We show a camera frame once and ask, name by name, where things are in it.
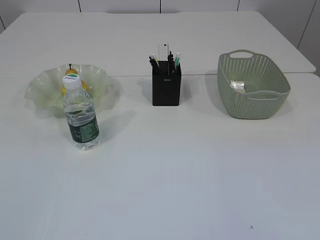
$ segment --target bottle label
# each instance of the bottle label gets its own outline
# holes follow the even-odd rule
[[[73,140],[81,144],[90,142],[99,135],[99,128],[96,117],[82,126],[72,126],[69,124],[69,128]]]

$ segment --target water bottle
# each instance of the water bottle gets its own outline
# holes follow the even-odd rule
[[[100,142],[95,107],[79,75],[68,74],[62,79],[66,88],[63,109],[70,128],[73,144],[81,150],[89,150]]]

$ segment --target black pen holder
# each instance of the black pen holder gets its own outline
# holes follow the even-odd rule
[[[162,75],[152,70],[152,105],[179,106],[181,87],[181,67],[173,75],[168,75],[168,62],[159,61]]]

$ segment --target white wall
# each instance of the white wall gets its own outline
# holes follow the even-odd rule
[[[4,26],[2,25],[2,22],[0,21],[0,33],[2,33],[5,30]]]
[[[295,47],[315,0],[240,0],[239,11],[258,11]]]
[[[299,51],[313,63],[320,75],[320,0],[317,0]]]
[[[79,5],[77,0],[0,0],[0,16],[6,28],[26,12],[79,12]]]
[[[160,13],[160,0],[79,0],[82,12]]]
[[[79,0],[83,12],[177,13],[258,11],[295,47],[301,41],[316,0]],[[0,0],[0,16],[8,27],[25,12],[79,12],[78,0]],[[299,50],[320,71],[320,0]],[[0,24],[0,33],[4,30]]]
[[[161,0],[162,13],[236,11],[239,0]]]

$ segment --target pear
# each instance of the pear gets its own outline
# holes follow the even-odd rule
[[[77,70],[71,68],[71,65],[72,65],[72,64],[70,63],[70,64],[69,64],[69,69],[67,69],[67,70],[65,71],[65,74],[64,74],[64,75],[69,75],[69,74],[77,74],[77,75],[79,75],[78,72],[77,72]],[[88,92],[88,86],[87,86],[87,84],[86,84],[84,81],[82,81],[82,80],[81,80],[81,84],[82,84],[83,89]],[[62,96],[64,96],[64,95],[66,94],[66,91],[67,91],[67,89],[65,88],[64,85],[62,85],[62,88],[61,88]]]

